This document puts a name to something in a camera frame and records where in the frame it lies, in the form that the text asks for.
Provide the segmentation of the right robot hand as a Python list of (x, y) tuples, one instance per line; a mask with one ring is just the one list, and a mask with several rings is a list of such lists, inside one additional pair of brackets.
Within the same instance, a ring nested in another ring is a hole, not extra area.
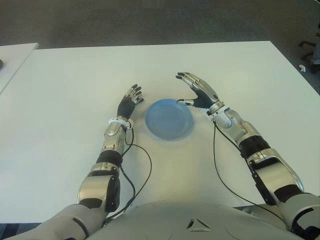
[(178, 72), (175, 77), (187, 84), (197, 96), (195, 99), (178, 99), (178, 105), (209, 109), (220, 100), (212, 87), (198, 76), (189, 72)]

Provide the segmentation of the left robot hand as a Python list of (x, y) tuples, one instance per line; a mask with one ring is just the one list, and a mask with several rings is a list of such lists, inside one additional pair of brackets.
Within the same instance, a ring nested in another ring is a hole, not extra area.
[(122, 117), (127, 120), (131, 117), (136, 105), (144, 101), (141, 89), (141, 86), (135, 84), (125, 93), (117, 108), (118, 117)]

